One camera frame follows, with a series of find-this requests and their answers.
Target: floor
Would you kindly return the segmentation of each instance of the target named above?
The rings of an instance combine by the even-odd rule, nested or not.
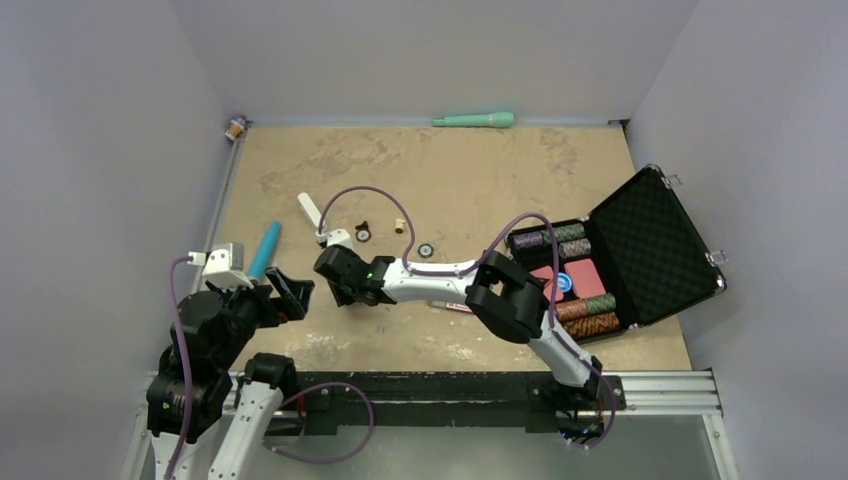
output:
[[[435,247],[428,261],[454,263],[479,256],[519,213],[585,215],[633,173],[620,128],[253,128],[216,240],[243,243],[249,263],[279,220],[274,263],[317,287],[304,321],[257,331],[233,369],[274,352],[292,356],[299,370],[546,370],[528,348],[497,339],[468,314],[423,302],[337,308],[312,271],[320,249],[296,196],[307,192],[321,208],[351,185],[384,188],[409,212],[416,244]],[[333,206],[328,222],[352,234],[367,220],[373,238],[355,247],[370,260],[402,253],[409,234],[394,233],[398,216],[387,200],[355,192]],[[676,317],[587,349],[607,370],[691,368]]]

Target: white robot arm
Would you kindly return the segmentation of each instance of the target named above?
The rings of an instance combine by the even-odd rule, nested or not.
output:
[[[400,259],[381,256],[369,264],[347,246],[328,243],[315,263],[315,271],[330,283],[339,306],[414,300],[465,304],[497,337],[527,344],[550,367],[560,385],[596,397],[598,379],[586,364],[600,364],[550,317],[541,282],[504,255],[494,252],[478,269],[461,275],[473,261],[410,263],[407,268]],[[445,271],[455,274],[433,275]],[[491,290],[497,283],[503,284],[500,295]]]

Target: gray wall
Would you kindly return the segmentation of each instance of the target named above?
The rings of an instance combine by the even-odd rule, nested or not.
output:
[[[165,0],[3,2],[0,65],[0,476],[116,478],[224,112]]]
[[[629,118],[696,0],[169,0],[229,113]]]
[[[630,128],[731,259],[681,315],[744,478],[845,478],[848,3],[700,0]]]

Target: washer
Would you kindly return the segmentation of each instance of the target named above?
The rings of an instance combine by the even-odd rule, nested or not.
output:
[[[356,231],[356,241],[359,243],[365,243],[368,240],[371,240],[371,231],[370,230],[357,230]]]
[[[418,245],[418,256],[421,258],[430,258],[435,252],[436,249],[429,243],[422,243],[421,245]]]

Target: teal marker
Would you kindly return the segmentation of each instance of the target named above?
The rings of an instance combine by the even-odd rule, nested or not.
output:
[[[265,274],[265,267],[274,256],[274,249],[277,248],[277,240],[280,239],[280,222],[272,222],[262,237],[262,242],[259,243],[259,249],[256,250],[256,256],[250,263],[250,268],[247,270],[247,278],[254,284],[258,284]]]
[[[433,120],[434,127],[508,128],[513,125],[515,125],[515,115],[510,112],[488,113],[484,115],[459,115]]]

